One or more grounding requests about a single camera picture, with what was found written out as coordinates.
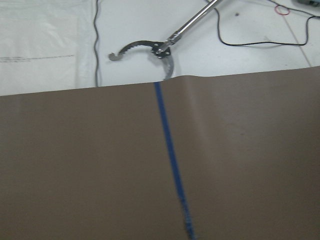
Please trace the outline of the red rubber band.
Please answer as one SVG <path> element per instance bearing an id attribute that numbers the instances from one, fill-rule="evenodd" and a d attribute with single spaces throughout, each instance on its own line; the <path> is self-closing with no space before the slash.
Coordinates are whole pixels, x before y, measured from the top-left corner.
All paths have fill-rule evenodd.
<path id="1" fill-rule="evenodd" d="M 285 6 L 276 5 L 274 11 L 280 16 L 287 16 L 291 13 L 291 10 Z"/>

